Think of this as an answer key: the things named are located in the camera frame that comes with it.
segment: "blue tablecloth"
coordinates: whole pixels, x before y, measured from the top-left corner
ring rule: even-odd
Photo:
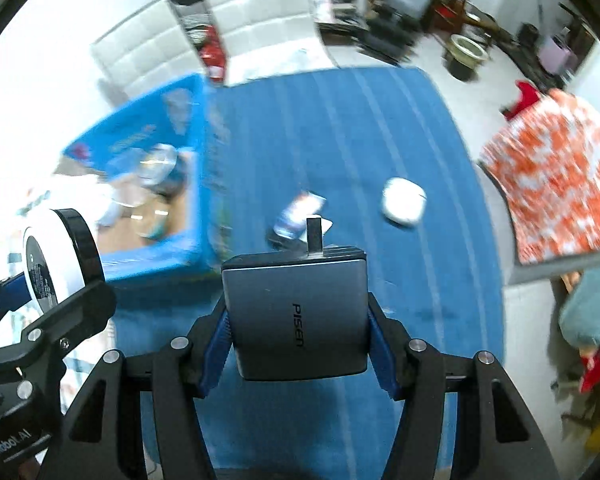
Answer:
[[[301,190],[327,199],[325,244],[368,254],[368,286],[389,317],[440,351],[502,356],[500,271],[490,219],[458,130],[417,69],[305,73],[225,88],[215,96],[230,141],[222,156],[235,253],[264,252],[266,229]],[[387,222],[382,186],[420,184],[414,229]],[[120,297],[118,346],[152,351],[212,308],[221,283],[181,283]],[[247,383],[233,352],[219,386],[196,402],[215,467],[307,472],[332,480],[380,477],[401,405],[364,374],[303,383]],[[440,465],[452,457],[447,402]],[[144,405],[144,438],[155,434]]]

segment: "white floor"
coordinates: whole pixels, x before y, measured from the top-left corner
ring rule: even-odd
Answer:
[[[328,49],[340,66],[382,64],[351,46]],[[477,79],[464,83],[446,70],[443,53],[444,47],[436,37],[423,37],[411,56],[411,64],[429,74],[451,111],[468,153],[475,159],[482,146],[506,125],[500,108],[517,99],[514,83],[524,76],[496,47],[490,50],[491,59],[478,70]],[[556,399],[550,388],[557,371],[578,360],[557,327],[561,290],[558,283],[554,293],[548,280],[504,288],[504,366],[547,440],[560,476],[570,480],[584,468],[586,434],[570,423],[563,427],[560,414],[569,411],[571,399]]]

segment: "orange and white cloth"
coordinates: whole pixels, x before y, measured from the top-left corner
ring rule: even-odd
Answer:
[[[506,196],[522,264],[600,250],[600,114],[585,100],[552,90],[480,161]]]

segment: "red object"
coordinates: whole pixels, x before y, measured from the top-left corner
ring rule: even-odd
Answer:
[[[584,375],[580,380],[580,393],[586,394],[600,382],[600,350],[593,356],[580,356],[584,364]]]
[[[527,81],[516,81],[516,86],[522,95],[515,105],[502,113],[509,122],[511,122],[522,110],[536,104],[542,98],[542,94],[538,89]]]
[[[200,59],[208,68],[209,77],[216,82],[224,80],[226,56],[220,45],[216,28],[208,25],[206,28],[206,44],[200,49]]]

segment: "white round device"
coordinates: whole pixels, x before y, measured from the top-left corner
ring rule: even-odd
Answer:
[[[31,299],[47,312],[94,280],[104,280],[91,231],[74,209],[33,211],[22,236]]]
[[[382,190],[382,212],[389,220],[401,225],[417,224],[426,203],[424,190],[405,178],[390,178]]]

